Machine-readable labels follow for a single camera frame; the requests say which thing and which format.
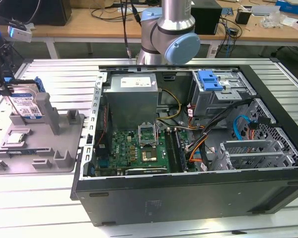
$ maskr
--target aluminum workbench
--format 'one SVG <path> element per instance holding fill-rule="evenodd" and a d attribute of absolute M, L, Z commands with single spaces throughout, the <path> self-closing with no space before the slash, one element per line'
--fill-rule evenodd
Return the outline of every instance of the aluminum workbench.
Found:
<path fill-rule="evenodd" d="M 23 64 L 16 78 L 40 77 L 59 113 L 79 109 L 88 117 L 98 67 L 122 63 L 134 65 L 135 61 L 34 60 Z M 298 80 L 281 63 L 269 59 L 194 59 L 189 64 L 250 65 L 298 124 Z M 10 107 L 0 97 L 0 139 L 10 125 L 9 114 Z M 85 136 L 84 128 L 80 146 Z M 0 176 L 0 237 L 224 237 L 233 236 L 236 232 L 232 231 L 241 231 L 239 238 L 298 237 L 298 198 L 273 215 L 96 228 L 80 202 L 70 200 L 73 177 L 73 172 Z"/>

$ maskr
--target green motherboard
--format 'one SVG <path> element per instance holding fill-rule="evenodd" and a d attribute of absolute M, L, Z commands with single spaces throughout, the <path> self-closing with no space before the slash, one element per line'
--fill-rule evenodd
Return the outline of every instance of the green motherboard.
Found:
<path fill-rule="evenodd" d="M 188 144 L 187 133 L 184 130 L 178 131 L 182 148 Z M 109 155 L 108 164 L 103 167 L 102 176 L 113 175 L 118 169 L 135 168 L 164 168 L 170 172 L 168 154 L 164 131 L 157 133 L 157 143 L 155 146 L 144 146 L 139 142 L 138 131 L 115 131 L 112 138 L 112 152 Z M 154 139 L 153 131 L 141 132 L 141 140 Z"/>

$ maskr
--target ram slot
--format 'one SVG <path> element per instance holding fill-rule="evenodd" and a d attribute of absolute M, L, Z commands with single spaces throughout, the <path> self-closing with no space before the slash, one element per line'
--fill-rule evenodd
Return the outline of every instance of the ram slot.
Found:
<path fill-rule="evenodd" d="M 171 132 L 171 138 L 177 170 L 178 172 L 183 172 L 185 170 L 185 159 L 183 158 L 183 151 L 181 149 L 178 132 L 176 130 Z"/>
<path fill-rule="evenodd" d="M 178 172 L 178 165 L 175 158 L 175 153 L 172 146 L 172 137 L 170 131 L 164 130 L 164 139 L 165 139 L 165 148 L 168 155 L 170 172 L 177 173 Z"/>
<path fill-rule="evenodd" d="M 175 129 L 172 133 L 173 149 L 176 152 L 177 162 L 181 165 L 181 172 L 186 171 L 185 156 L 181 147 L 180 137 L 178 131 Z"/>

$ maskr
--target blue box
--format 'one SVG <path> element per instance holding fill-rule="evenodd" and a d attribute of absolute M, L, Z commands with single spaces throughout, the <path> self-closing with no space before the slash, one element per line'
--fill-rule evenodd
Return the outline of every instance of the blue box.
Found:
<path fill-rule="evenodd" d="M 218 78 L 210 70 L 199 70 L 198 78 L 203 85 L 204 91 L 223 90 L 223 87 L 218 82 Z"/>
<path fill-rule="evenodd" d="M 280 6 L 280 9 L 279 9 L 280 11 L 298 14 L 298 5 L 291 5 L 286 1 L 277 0 L 276 6 Z"/>

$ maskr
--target blue hard drive label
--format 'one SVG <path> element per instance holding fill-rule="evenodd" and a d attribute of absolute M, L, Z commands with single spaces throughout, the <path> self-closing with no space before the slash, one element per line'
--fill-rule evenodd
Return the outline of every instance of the blue hard drive label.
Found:
<path fill-rule="evenodd" d="M 13 106 L 22 117 L 26 119 L 40 119 L 42 114 L 38 106 L 33 102 L 33 96 L 30 93 L 14 93 L 11 96 Z"/>

